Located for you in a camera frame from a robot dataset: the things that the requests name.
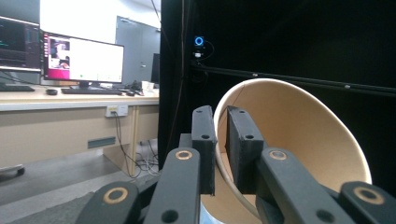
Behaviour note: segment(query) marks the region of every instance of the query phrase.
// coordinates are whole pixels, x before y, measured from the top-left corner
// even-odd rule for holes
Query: monitor stand
[[[101,90],[99,82],[92,82],[90,85],[89,81],[80,81],[78,86],[70,86],[71,89],[89,89],[89,90]]]

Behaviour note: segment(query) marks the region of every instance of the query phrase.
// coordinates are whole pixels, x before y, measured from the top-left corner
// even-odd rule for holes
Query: monitor bezel
[[[29,24],[29,25],[33,25],[37,28],[38,34],[39,34],[39,40],[38,40],[38,44],[39,44],[39,49],[38,49],[38,53],[39,53],[39,62],[38,62],[38,68],[27,68],[27,67],[16,67],[16,66],[8,66],[8,65],[0,65],[0,71],[3,72],[19,72],[19,73],[41,73],[43,70],[43,60],[42,60],[42,48],[41,48],[41,29],[40,29],[40,24],[38,23],[34,23],[34,22],[29,22],[29,21],[22,21],[22,20],[17,20],[17,19],[13,19],[10,17],[4,17],[4,16],[0,16],[0,19],[2,20],[7,20],[7,21],[14,21],[14,22],[18,22],[18,23],[22,23],[22,24]]]
[[[49,65],[48,65],[48,59],[46,59],[45,54],[46,54],[46,49],[45,49],[45,34],[47,35],[56,35],[57,37],[60,38],[75,38],[79,40],[85,40],[85,41],[90,41],[93,43],[99,43],[99,44],[105,44],[105,45],[110,45],[110,46],[117,46],[117,47],[122,47],[122,59],[124,60],[125,58],[125,47],[123,45],[118,45],[118,44],[112,44],[112,43],[107,43],[107,42],[102,42],[102,41],[97,41],[97,40],[92,40],[92,39],[87,39],[87,38],[81,38],[81,37],[76,37],[76,36],[71,36],[71,35],[62,35],[62,34],[57,34],[53,32],[48,32],[41,30],[41,48],[42,48],[42,57],[43,57],[43,63],[42,63],[42,77],[44,80],[50,80],[50,81],[70,81],[70,82],[78,82],[81,83],[80,87],[88,87],[87,83],[111,83],[111,84],[121,84],[122,83],[122,77],[123,77],[123,67],[121,68],[121,79],[120,81],[104,81],[104,80],[89,80],[89,79],[66,79],[66,78],[56,78],[56,77],[48,77],[48,71],[49,71]]]

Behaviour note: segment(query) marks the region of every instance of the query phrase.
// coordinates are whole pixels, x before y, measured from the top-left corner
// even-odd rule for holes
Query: black backdrop
[[[396,195],[395,9],[375,0],[163,2],[160,166],[191,131],[194,108],[215,110],[255,72],[317,96],[357,138],[374,184]],[[210,42],[200,62],[195,35]]]

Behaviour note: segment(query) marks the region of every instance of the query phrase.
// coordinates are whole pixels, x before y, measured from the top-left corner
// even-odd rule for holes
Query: wall socket
[[[119,117],[127,116],[128,115],[128,105],[108,105],[107,106],[106,113],[105,113],[105,116],[107,118],[116,117],[116,113]]]

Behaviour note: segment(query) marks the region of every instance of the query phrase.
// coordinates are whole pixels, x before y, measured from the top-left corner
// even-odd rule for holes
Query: gray floor
[[[157,175],[157,140],[138,145],[135,175],[128,176],[101,149],[24,164],[25,174],[0,174],[0,224],[70,202],[115,181]]]

